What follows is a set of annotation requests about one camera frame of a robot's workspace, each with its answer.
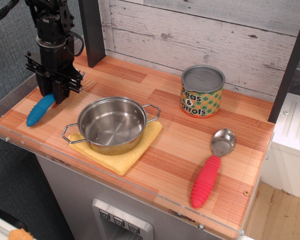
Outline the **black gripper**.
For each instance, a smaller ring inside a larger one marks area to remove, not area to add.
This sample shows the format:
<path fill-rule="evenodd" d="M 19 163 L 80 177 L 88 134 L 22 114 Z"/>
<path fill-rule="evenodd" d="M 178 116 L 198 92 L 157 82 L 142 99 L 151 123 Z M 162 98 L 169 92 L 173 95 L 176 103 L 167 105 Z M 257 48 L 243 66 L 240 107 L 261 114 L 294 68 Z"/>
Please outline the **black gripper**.
<path fill-rule="evenodd" d="M 53 92 L 56 104 L 70 95 L 70 90 L 83 90 L 82 74 L 73 66 L 75 44 L 73 41 L 49 44 L 39 42 L 39 52 L 26 52 L 26 68 L 36 74 L 36 81 L 43 97 Z"/>

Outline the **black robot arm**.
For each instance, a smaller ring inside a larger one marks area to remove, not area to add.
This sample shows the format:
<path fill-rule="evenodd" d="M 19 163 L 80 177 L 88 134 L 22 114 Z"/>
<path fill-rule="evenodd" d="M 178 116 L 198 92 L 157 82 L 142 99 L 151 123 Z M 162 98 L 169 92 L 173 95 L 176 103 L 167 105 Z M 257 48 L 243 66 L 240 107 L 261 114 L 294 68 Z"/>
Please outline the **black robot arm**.
<path fill-rule="evenodd" d="M 82 37 L 72 31 L 74 16 L 66 0 L 27 0 L 34 26 L 39 52 L 27 52 L 28 70 L 35 73 L 42 96 L 52 94 L 57 104 L 69 97 L 70 92 L 83 90 L 83 76 L 73 66 L 75 57 L 83 51 L 75 51 L 75 39 Z"/>

